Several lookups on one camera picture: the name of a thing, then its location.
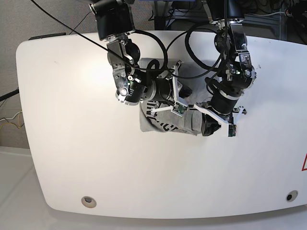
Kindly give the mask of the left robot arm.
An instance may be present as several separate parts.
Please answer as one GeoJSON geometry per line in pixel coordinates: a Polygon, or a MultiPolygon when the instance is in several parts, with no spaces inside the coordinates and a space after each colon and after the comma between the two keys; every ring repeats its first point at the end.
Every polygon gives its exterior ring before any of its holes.
{"type": "Polygon", "coordinates": [[[209,23],[218,26],[214,46],[220,53],[221,62],[217,68],[210,67],[196,57],[189,40],[200,24],[192,26],[185,36],[186,50],[200,67],[215,72],[205,78],[207,91],[212,97],[201,105],[206,110],[202,115],[201,133],[210,136],[222,128],[222,122],[226,122],[227,136],[234,137],[236,124],[233,114],[246,113],[244,109],[237,108],[236,103],[256,79],[242,25],[244,14],[235,0],[204,0],[202,4],[209,23]]]}

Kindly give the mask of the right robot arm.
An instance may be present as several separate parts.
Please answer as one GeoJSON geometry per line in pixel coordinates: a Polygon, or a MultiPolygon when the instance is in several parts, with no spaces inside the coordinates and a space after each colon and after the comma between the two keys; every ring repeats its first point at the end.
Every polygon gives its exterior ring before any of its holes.
{"type": "Polygon", "coordinates": [[[139,66],[140,50],[128,37],[135,32],[130,9],[133,3],[132,0],[93,0],[89,4],[95,15],[99,39],[107,41],[107,58],[113,70],[116,97],[126,105],[157,101],[165,107],[154,106],[152,113],[170,111],[183,116],[189,106],[179,95],[184,86],[176,77],[160,76],[166,70],[167,62],[161,66],[157,59],[153,59],[146,69],[139,66]]]}

